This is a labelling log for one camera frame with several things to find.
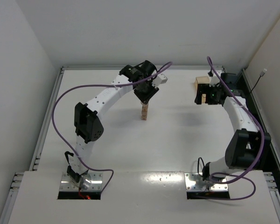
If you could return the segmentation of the plain wooden block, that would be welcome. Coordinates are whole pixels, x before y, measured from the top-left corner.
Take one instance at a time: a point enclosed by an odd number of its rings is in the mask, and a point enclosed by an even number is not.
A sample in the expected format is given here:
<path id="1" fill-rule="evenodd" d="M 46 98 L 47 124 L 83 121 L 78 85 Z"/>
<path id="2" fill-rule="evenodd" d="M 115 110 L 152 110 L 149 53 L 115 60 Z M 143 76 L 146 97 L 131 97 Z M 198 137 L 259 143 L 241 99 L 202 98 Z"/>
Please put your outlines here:
<path id="1" fill-rule="evenodd" d="M 148 111 L 148 107 L 147 106 L 145 106 L 145 107 L 143 106 L 141 112 L 147 113 L 147 111 Z"/>
<path id="2" fill-rule="evenodd" d="M 144 107 L 144 108 L 148 108 L 148 104 L 145 104 L 145 103 L 141 103 L 142 104 L 142 107 Z"/>

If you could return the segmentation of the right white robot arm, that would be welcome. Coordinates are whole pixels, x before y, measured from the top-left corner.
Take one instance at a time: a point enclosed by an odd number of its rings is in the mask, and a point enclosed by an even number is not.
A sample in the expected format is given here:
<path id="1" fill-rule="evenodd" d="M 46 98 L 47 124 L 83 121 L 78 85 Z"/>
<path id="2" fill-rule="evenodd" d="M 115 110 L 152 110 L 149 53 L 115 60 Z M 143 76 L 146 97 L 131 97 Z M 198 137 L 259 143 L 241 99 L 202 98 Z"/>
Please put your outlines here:
<path id="1" fill-rule="evenodd" d="M 204 181 L 220 182 L 227 175 L 244 170 L 262 170 L 271 144 L 271 136 L 250 116 L 246 94 L 237 88 L 237 76 L 208 73 L 207 83 L 196 82 L 195 103 L 221 105 L 227 112 L 234 134 L 223 158 L 208 162 L 202 170 Z"/>

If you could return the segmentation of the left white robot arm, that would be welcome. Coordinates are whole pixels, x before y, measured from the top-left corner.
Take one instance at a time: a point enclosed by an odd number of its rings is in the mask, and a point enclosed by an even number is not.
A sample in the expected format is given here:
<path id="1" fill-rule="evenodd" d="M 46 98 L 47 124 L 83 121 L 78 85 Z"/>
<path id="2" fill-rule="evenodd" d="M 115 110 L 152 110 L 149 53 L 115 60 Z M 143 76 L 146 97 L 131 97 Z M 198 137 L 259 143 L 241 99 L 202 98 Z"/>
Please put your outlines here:
<path id="1" fill-rule="evenodd" d="M 74 126 L 77 135 L 75 153 L 67 168 L 67 173 L 73 181 L 79 183 L 82 176 L 88 172 L 88 168 L 82 162 L 86 162 L 90 158 L 95 141 L 104 132 L 101 122 L 103 115 L 130 91 L 134 91 L 142 103 L 148 103 L 149 99 L 159 90 L 153 86 L 151 79 L 140 84 L 123 87 L 114 87 L 114 85 L 135 83 L 151 76 L 155 71 L 157 71 L 156 66 L 147 60 L 134 67 L 127 65 L 120 70 L 111 87 L 105 88 L 85 104 L 76 104 L 74 113 Z"/>

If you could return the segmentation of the transparent amber plastic tray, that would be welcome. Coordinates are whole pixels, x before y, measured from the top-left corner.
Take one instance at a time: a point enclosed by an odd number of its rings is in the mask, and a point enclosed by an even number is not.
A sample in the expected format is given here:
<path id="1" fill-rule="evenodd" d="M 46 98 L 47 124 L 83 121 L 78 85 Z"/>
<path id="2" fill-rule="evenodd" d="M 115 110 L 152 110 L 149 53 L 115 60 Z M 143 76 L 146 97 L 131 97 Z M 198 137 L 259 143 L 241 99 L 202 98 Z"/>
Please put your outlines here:
<path id="1" fill-rule="evenodd" d="M 197 105 L 210 103 L 210 79 L 208 76 L 196 77 L 194 86 L 196 88 L 195 103 Z"/>

